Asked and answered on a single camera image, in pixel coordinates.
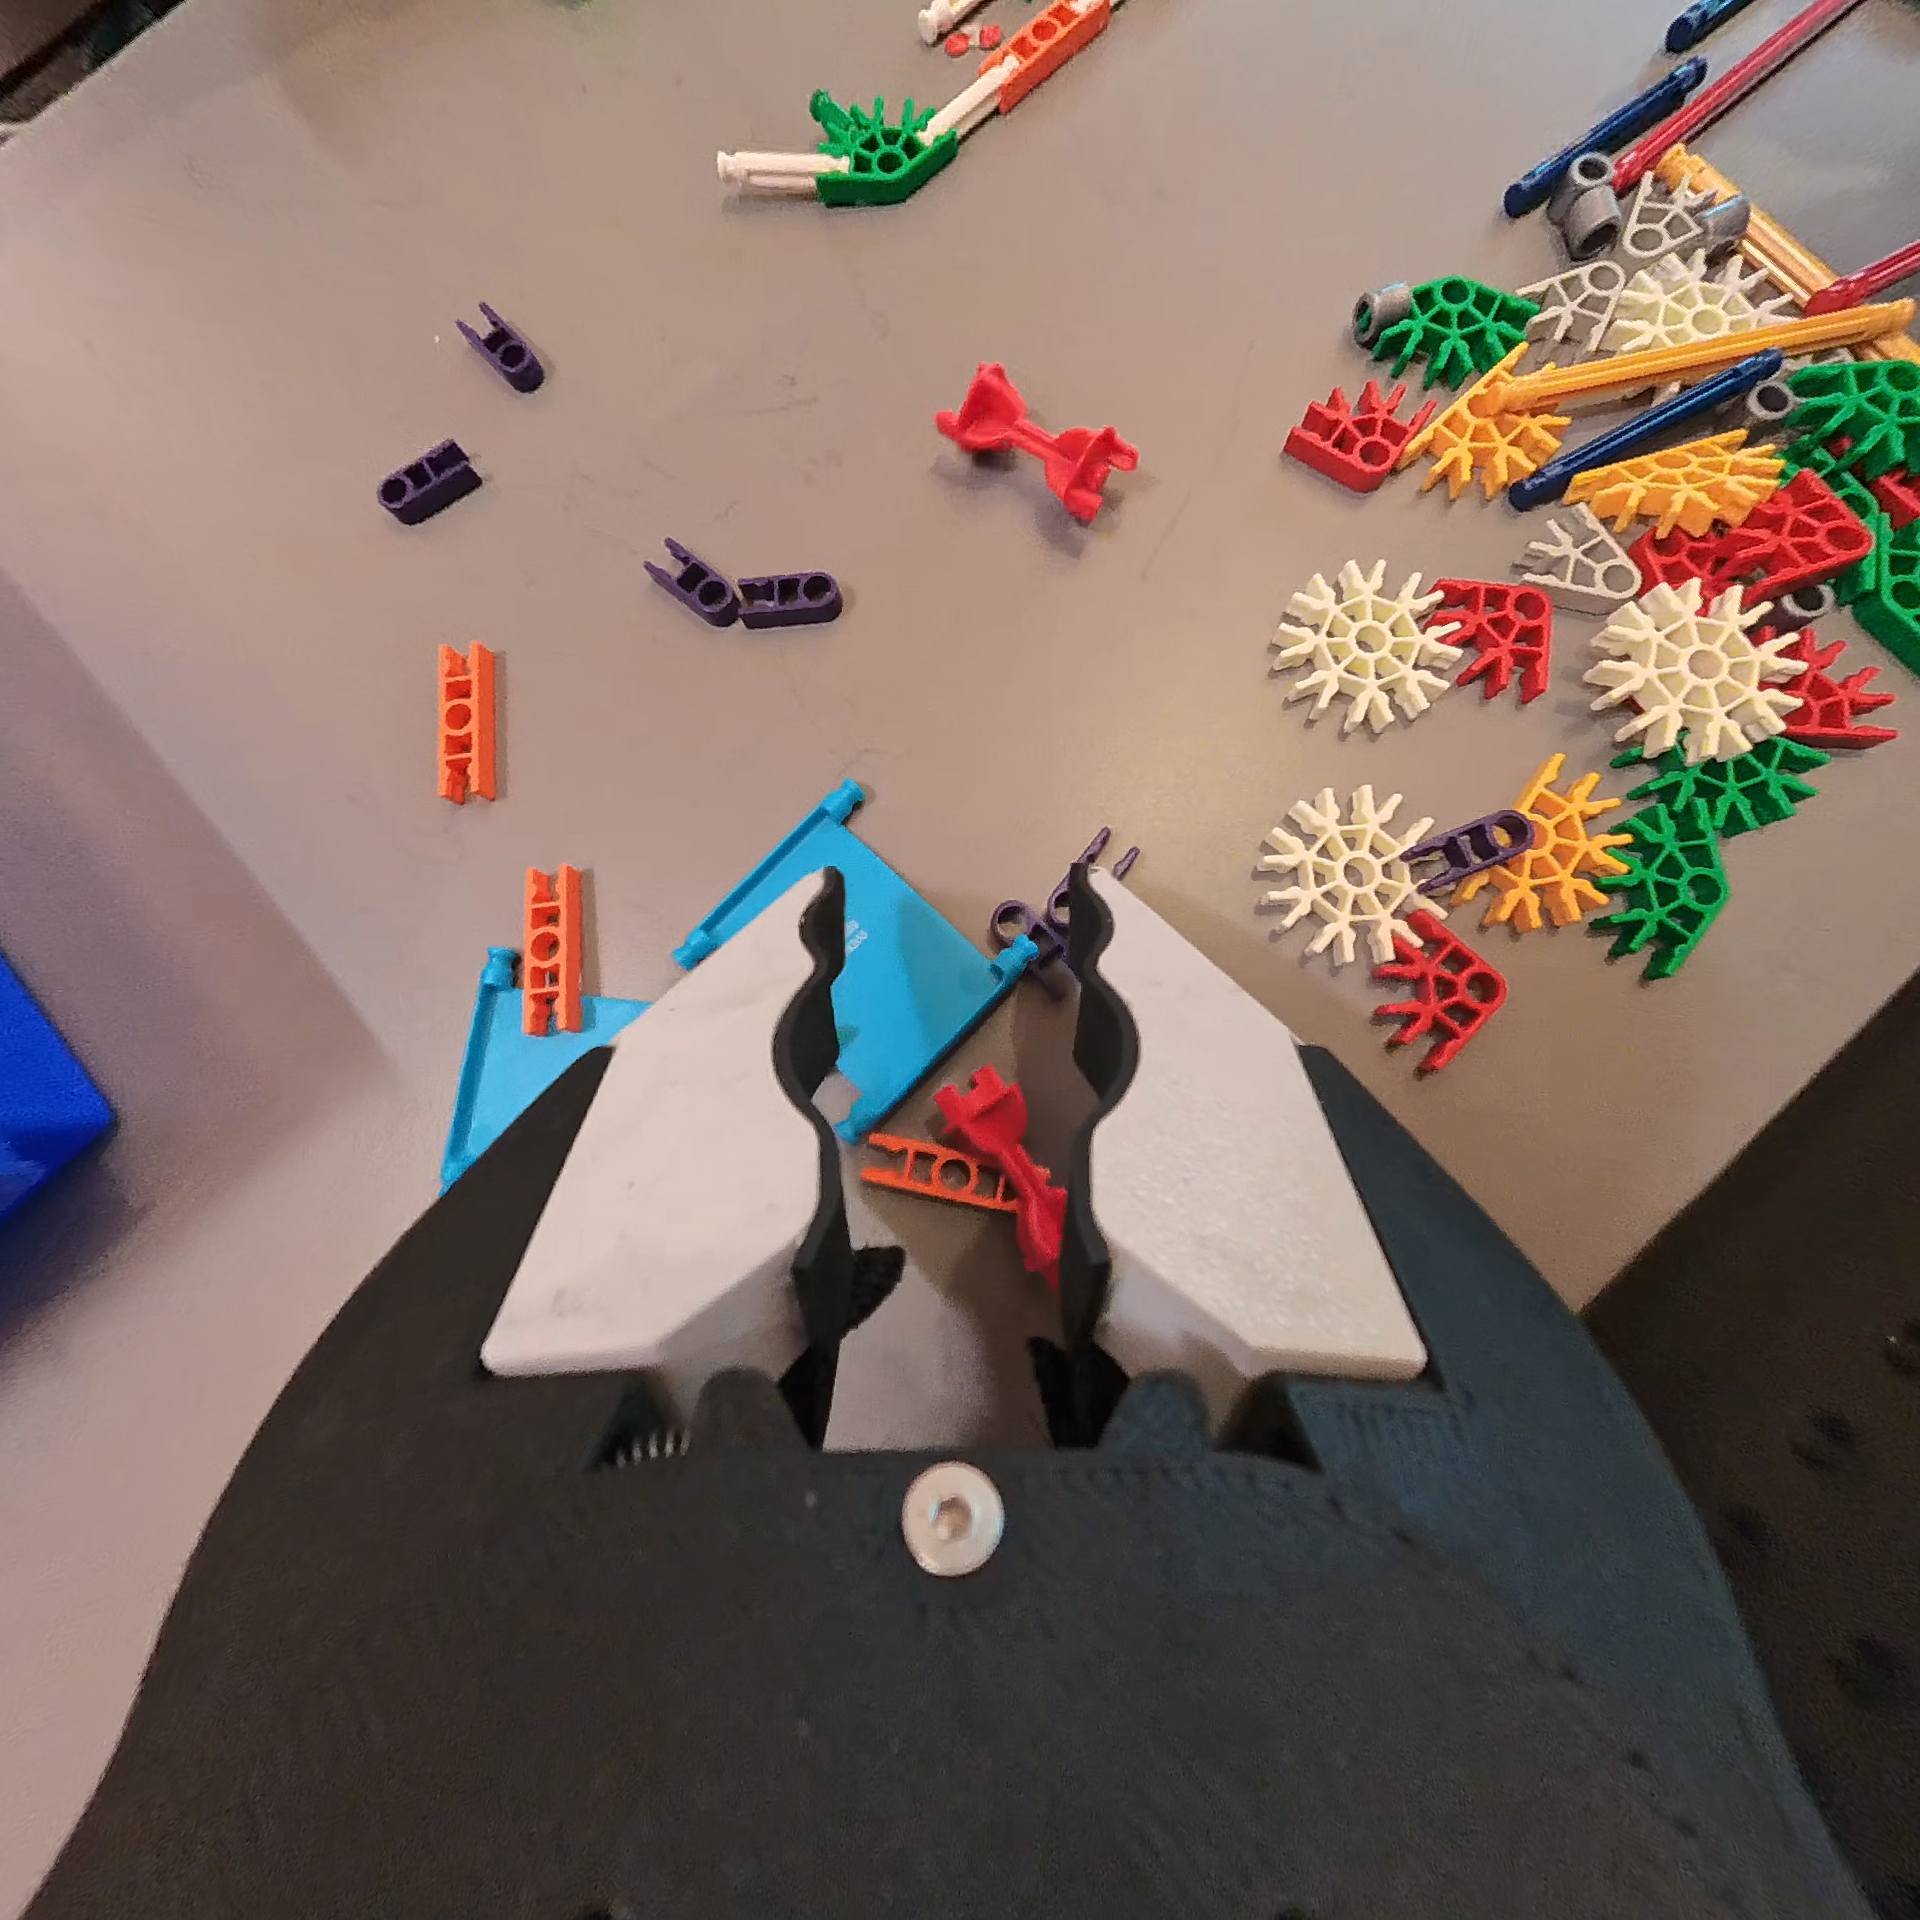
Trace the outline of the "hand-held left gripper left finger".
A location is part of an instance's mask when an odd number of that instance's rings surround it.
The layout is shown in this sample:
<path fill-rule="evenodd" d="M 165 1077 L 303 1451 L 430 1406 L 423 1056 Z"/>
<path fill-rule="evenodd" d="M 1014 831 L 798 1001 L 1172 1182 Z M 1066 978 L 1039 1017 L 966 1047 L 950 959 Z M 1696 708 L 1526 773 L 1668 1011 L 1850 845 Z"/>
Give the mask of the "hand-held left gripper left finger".
<path fill-rule="evenodd" d="M 489 1375 L 641 1374 L 688 1408 L 754 1368 L 821 1444 L 862 1273 L 837 1067 L 844 878 L 806 871 L 608 1049 L 480 1349 Z"/>

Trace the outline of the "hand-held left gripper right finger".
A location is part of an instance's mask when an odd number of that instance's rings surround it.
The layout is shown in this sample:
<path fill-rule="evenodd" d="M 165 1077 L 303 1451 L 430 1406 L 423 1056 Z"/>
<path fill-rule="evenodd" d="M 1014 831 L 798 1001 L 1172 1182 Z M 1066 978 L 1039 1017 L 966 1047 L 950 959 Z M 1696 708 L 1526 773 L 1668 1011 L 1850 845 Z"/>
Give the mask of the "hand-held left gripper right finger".
<path fill-rule="evenodd" d="M 1173 1374 L 1209 1432 L 1258 1380 L 1403 1385 L 1428 1347 L 1295 1034 L 1103 868 L 1068 871 L 1070 1058 L 1060 1339 L 1033 1343 L 1056 1444 Z"/>

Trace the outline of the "pile of colourful toy pieces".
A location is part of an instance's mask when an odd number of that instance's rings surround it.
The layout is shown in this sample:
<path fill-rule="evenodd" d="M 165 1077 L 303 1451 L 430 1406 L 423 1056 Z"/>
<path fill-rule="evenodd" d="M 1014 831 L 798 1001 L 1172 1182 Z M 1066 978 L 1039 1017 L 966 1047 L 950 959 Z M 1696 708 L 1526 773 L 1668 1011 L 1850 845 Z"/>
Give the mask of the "pile of colourful toy pieces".
<path fill-rule="evenodd" d="M 1594 624 L 1573 671 L 1611 723 L 1611 770 L 1548 755 L 1518 797 L 1455 826 L 1355 788 L 1291 803 L 1260 845 L 1258 907 L 1306 949 L 1364 959 L 1393 1043 L 1447 1065 L 1502 1008 L 1478 931 L 1580 927 L 1647 980 L 1678 973 L 1729 899 L 1722 845 L 1791 819 L 1834 752 L 1883 745 L 1878 667 L 1844 674 L 1849 613 L 1914 671 L 1914 243 L 1835 272 L 1696 149 L 1855 4 L 1807 4 L 1719 79 L 1694 56 L 1739 4 L 1691 4 L 1666 73 L 1503 189 L 1559 269 L 1355 297 L 1353 341 L 1390 371 L 1333 389 L 1284 456 L 1355 494 L 1424 489 L 1530 516 L 1502 578 L 1390 581 L 1338 563 L 1296 587 L 1268 670 L 1289 703 L 1380 734 L 1452 687 L 1545 697 L 1558 618 Z"/>

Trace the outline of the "light blue panel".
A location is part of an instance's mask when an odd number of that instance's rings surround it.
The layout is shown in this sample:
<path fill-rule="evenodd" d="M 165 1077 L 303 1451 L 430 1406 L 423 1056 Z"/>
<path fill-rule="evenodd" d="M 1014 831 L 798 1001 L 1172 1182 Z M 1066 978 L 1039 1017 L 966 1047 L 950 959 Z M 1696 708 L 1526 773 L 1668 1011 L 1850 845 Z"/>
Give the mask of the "light blue panel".
<path fill-rule="evenodd" d="M 887 1117 L 1039 958 L 1023 936 L 987 954 L 948 922 L 847 826 L 864 797 L 857 781 L 837 786 L 674 949 L 674 963 L 690 970 L 804 873 L 841 873 L 844 964 L 832 1011 L 837 1067 L 854 1087 L 852 1113 L 837 1123 L 841 1140 L 862 1140 Z"/>
<path fill-rule="evenodd" d="M 610 1043 L 649 1008 L 645 1000 L 587 994 L 580 1000 L 580 1031 L 537 1035 L 522 1026 L 516 970 L 516 949 L 486 949 L 442 1149 L 442 1189 L 452 1187 L 574 1061 Z"/>

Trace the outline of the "red double-ended connector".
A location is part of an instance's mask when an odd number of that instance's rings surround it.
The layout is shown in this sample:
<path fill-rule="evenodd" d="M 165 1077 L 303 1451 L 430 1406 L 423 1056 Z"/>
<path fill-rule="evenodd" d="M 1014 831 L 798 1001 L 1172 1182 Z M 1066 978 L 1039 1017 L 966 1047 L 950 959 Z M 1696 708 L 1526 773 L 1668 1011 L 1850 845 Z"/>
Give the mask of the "red double-ended connector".
<path fill-rule="evenodd" d="M 1025 413 L 1002 362 L 978 362 L 962 404 L 955 411 L 937 411 L 933 423 L 971 456 L 1020 450 L 1039 458 L 1046 488 L 1078 523 L 1092 522 L 1100 511 L 1109 473 L 1140 467 L 1140 450 L 1111 426 L 1046 430 Z"/>
<path fill-rule="evenodd" d="M 944 1120 L 944 1140 L 993 1170 L 1014 1199 L 1015 1237 L 1023 1268 L 1051 1287 L 1060 1277 L 1060 1246 L 1068 1191 L 1025 1144 L 1025 1101 L 1018 1082 L 1006 1082 L 997 1067 L 981 1065 L 966 1087 L 937 1087 L 934 1104 Z"/>

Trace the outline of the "orange slotted connector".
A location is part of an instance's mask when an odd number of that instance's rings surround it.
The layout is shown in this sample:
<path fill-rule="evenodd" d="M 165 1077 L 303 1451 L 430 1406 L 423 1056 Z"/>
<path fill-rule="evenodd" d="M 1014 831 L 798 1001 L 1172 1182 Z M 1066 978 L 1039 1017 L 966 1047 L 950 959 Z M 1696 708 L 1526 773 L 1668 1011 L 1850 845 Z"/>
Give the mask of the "orange slotted connector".
<path fill-rule="evenodd" d="M 870 1131 L 864 1143 L 870 1162 L 859 1166 L 859 1179 L 875 1189 L 907 1191 L 975 1211 L 1018 1211 L 1018 1194 L 1009 1177 L 987 1157 L 934 1140 L 914 1140 L 890 1131 Z"/>
<path fill-rule="evenodd" d="M 446 803 L 496 800 L 494 654 L 480 639 L 437 647 L 436 786 Z"/>
<path fill-rule="evenodd" d="M 522 891 L 522 1031 L 580 1031 L 580 873 L 527 868 Z"/>

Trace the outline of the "blue plastic box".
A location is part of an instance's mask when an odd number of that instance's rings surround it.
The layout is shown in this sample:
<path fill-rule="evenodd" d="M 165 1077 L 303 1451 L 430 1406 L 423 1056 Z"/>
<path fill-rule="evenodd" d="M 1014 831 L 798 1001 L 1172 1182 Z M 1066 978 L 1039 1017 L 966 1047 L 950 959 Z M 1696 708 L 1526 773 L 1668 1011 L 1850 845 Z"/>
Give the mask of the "blue plastic box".
<path fill-rule="evenodd" d="M 113 1125 L 106 1092 L 2 958 L 2 1216 Z"/>

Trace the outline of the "assembled multicolour toy model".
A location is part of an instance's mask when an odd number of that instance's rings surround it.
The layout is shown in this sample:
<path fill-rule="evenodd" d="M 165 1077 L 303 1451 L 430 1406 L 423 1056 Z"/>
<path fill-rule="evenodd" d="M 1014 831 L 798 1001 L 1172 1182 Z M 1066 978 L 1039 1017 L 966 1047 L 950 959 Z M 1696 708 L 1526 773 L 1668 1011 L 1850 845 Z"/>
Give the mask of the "assembled multicolour toy model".
<path fill-rule="evenodd" d="M 715 153 L 715 176 L 740 197 L 801 200 L 826 207 L 900 203 L 934 180 L 962 139 L 1009 115 L 1086 51 L 1111 24 L 1114 2 L 1054 2 L 1039 8 L 939 109 L 903 100 L 885 109 L 837 100 L 817 89 L 806 103 L 817 139 L 804 153 Z M 917 14 L 928 45 L 966 24 L 978 4 L 926 4 Z"/>

